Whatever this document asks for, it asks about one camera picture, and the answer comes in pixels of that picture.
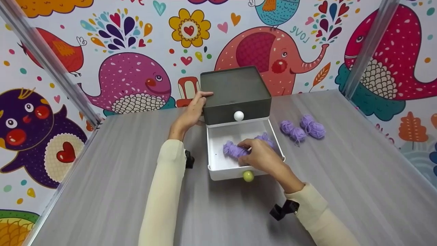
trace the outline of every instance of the black clip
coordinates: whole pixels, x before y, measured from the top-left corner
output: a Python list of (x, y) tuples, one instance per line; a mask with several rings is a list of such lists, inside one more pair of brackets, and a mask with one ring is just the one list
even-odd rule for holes
[(270, 215), (273, 216), (277, 221), (280, 221), (285, 217), (286, 214), (295, 213), (299, 209), (299, 203), (286, 200), (284, 205), (280, 207), (278, 204), (275, 204), (272, 210), (270, 210)]
[(193, 169), (194, 165), (194, 157), (191, 156), (191, 153), (188, 150), (185, 150), (185, 156), (187, 157), (187, 162), (185, 163), (185, 168)]

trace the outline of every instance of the red bird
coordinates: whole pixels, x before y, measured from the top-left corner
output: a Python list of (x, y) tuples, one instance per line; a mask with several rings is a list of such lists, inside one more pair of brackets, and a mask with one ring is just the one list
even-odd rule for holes
[[(56, 35), (41, 29), (36, 28), (41, 34), (44, 41), (49, 45), (58, 59), (61, 61), (62, 65), (67, 69), (67, 71), (73, 74), (75, 77), (82, 76), (81, 73), (77, 71), (81, 69), (83, 66), (83, 51), (82, 46), (87, 45), (87, 42), (82, 37), (76, 37), (79, 46), (72, 46), (62, 39), (58, 38)], [(23, 42), (21, 45), (18, 44), (24, 51), (26, 55), (32, 59), (32, 61), (38, 65), (40, 68), (43, 68), (41, 64), (35, 59), (35, 56), (24, 46)]]

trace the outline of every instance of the beige sleeve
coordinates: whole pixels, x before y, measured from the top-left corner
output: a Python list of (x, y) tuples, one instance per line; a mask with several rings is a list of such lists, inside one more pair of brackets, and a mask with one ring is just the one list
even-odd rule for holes
[(186, 159), (181, 141), (167, 140), (162, 145), (147, 197), (138, 246), (173, 246)]
[(285, 194), (285, 197), (299, 203), (296, 216), (317, 246), (360, 245), (311, 184), (306, 183), (301, 191)]

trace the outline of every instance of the elephant ear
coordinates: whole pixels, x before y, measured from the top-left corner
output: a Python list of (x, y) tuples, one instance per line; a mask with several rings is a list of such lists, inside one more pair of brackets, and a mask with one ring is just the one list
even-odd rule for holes
[(237, 47), (236, 59), (240, 67), (256, 66), (260, 73), (269, 70), (270, 51), (276, 36), (257, 32), (245, 37)]

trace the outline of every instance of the gray wooden table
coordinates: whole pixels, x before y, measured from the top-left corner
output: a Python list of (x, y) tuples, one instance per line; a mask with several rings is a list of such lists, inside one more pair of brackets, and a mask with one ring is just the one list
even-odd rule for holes
[[(181, 109), (108, 117), (74, 169), (34, 246), (136, 246), (161, 144)], [(295, 146), (278, 122), (310, 113), (326, 138)], [(276, 97), (271, 122), (287, 163), (311, 182), (363, 246), (435, 245), (437, 192), (337, 91)], [(314, 245), (293, 215), (270, 217), (284, 197), (269, 176), (212, 181), (206, 133), (185, 137), (196, 158), (182, 186), (175, 246)]]

